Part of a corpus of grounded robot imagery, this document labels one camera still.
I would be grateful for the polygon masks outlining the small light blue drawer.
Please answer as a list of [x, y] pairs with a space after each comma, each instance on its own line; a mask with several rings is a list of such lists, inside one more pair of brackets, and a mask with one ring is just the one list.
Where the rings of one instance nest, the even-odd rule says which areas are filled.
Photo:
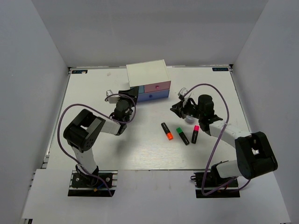
[[144, 85], [139, 86], [138, 94], [144, 93]]

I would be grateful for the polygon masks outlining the wide blue drawer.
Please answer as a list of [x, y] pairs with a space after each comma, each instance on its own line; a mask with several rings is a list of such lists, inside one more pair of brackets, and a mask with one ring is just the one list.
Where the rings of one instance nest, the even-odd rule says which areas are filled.
[[142, 94], [138, 95], [137, 102], [167, 98], [169, 96], [169, 92], [170, 92], [170, 90], [168, 89], [168, 90], [163, 90], [163, 91], [142, 93]]

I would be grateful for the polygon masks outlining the green capped highlighter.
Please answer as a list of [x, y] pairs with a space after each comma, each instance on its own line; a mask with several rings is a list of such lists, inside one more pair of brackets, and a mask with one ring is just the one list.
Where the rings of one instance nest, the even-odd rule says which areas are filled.
[[189, 142], [187, 136], [185, 135], [185, 133], [183, 132], [183, 130], [182, 130], [180, 127], [178, 127], [178, 128], [176, 129], [176, 132], [178, 133], [178, 135], [180, 136], [181, 140], [183, 141], [183, 143], [184, 143], [186, 146], [190, 144], [190, 142]]

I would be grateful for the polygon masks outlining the pink drawer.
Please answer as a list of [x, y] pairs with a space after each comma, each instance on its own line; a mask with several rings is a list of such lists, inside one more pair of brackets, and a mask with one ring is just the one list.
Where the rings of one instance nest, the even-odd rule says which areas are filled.
[[144, 86], [144, 92], [149, 93], [149, 92], [168, 90], [170, 89], [170, 86], [171, 86], [171, 81], [147, 84]]

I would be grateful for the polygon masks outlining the white drawer cabinet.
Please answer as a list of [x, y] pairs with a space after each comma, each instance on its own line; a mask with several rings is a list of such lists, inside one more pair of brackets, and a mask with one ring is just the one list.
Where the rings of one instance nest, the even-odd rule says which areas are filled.
[[126, 65], [130, 87], [170, 81], [165, 60]]

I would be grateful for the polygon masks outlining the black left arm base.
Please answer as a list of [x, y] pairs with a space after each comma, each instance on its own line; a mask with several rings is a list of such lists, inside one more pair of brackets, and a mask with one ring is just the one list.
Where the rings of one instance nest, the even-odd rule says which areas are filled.
[[117, 187], [118, 171], [99, 171], [98, 176], [105, 181], [111, 193], [103, 181], [73, 170], [68, 190], [68, 196], [74, 197], [111, 197]]

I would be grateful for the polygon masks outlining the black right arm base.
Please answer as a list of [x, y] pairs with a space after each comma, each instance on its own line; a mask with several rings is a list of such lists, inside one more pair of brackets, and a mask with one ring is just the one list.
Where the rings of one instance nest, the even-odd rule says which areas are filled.
[[195, 172], [190, 177], [190, 180], [195, 184], [195, 193], [196, 198], [240, 198], [240, 193], [237, 191], [239, 188], [238, 181], [235, 179], [229, 184], [226, 184], [225, 186], [217, 189], [222, 184], [229, 181], [231, 178], [225, 178], [221, 179], [218, 177], [215, 177], [215, 175], [211, 174], [210, 171], [207, 172], [205, 185], [204, 185], [204, 192], [208, 193], [209, 191], [212, 191], [214, 189], [217, 189], [215, 192], [205, 196], [202, 194], [202, 181], [204, 177], [204, 172]]

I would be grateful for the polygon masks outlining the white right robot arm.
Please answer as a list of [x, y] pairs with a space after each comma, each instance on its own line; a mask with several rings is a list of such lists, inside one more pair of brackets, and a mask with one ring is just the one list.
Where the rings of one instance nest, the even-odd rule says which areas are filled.
[[197, 102], [192, 98], [180, 100], [170, 110], [180, 118], [191, 116], [198, 119], [203, 132], [220, 137], [235, 149], [236, 160], [214, 164], [207, 173], [208, 180], [214, 185], [222, 186], [229, 179], [239, 176], [251, 180], [277, 170], [278, 162], [266, 134], [242, 131], [226, 123], [215, 114], [211, 96], [200, 95]]

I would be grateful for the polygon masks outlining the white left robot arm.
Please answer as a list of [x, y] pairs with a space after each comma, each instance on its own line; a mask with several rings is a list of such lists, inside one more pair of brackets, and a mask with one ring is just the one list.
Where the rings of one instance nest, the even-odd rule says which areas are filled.
[[63, 137], [73, 149], [78, 170], [83, 173], [82, 179], [88, 186], [96, 185], [99, 180], [99, 169], [92, 151], [97, 137], [100, 133], [119, 136], [125, 131], [127, 124], [135, 117], [138, 95], [138, 86], [117, 94], [108, 90], [105, 101], [115, 104], [115, 109], [109, 116], [85, 105], [65, 128]]

